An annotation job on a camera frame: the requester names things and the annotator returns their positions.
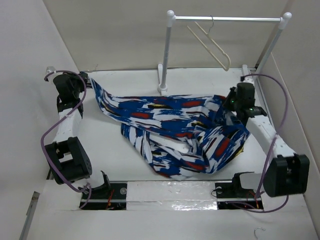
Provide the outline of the blue white patterned trousers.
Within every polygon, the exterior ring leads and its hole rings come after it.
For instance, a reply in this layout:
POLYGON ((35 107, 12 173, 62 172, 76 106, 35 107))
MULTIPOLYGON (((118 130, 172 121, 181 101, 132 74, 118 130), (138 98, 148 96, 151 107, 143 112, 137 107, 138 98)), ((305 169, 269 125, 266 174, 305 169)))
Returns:
POLYGON ((91 81, 103 114, 159 175, 185 180, 231 162, 250 136, 221 95, 114 96, 91 81))

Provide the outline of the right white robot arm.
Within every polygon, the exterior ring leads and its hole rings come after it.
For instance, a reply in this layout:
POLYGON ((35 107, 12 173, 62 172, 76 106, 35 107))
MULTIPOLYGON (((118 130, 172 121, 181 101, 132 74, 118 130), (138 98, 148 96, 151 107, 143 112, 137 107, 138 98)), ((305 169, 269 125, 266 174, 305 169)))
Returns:
POLYGON ((307 190, 310 160, 289 147, 271 125, 266 111, 255 105, 255 76, 254 73, 241 76, 237 86, 230 88, 223 107, 236 113, 266 154, 256 194, 266 193, 269 197, 303 194, 307 190))

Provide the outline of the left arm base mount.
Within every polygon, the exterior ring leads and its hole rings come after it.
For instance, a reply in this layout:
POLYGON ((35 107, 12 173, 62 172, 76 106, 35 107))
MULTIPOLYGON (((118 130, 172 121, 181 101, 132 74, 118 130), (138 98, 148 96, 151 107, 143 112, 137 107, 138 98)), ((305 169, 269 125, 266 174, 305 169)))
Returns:
POLYGON ((109 188, 104 184, 96 187, 82 210, 126 210, 127 190, 127 182, 111 182, 109 188))

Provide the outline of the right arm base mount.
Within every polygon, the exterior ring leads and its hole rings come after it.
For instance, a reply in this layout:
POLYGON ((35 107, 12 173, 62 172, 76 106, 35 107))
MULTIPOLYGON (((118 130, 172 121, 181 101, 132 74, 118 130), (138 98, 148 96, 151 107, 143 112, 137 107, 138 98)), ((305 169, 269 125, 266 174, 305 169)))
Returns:
POLYGON ((252 189, 235 187, 231 181, 218 181, 211 195, 216 198, 218 210, 235 210, 237 207, 249 210, 263 210, 261 198, 255 199, 252 189))

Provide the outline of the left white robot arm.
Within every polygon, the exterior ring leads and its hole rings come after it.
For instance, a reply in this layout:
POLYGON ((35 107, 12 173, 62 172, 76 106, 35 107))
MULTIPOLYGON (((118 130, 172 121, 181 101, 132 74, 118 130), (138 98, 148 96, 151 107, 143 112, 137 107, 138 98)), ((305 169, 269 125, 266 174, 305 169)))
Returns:
POLYGON ((58 92, 56 107, 59 120, 50 128, 57 129, 57 132, 52 143, 41 145, 53 179, 59 185, 89 179, 93 169, 78 138, 78 131, 90 78, 85 72, 48 68, 44 80, 52 82, 58 92))

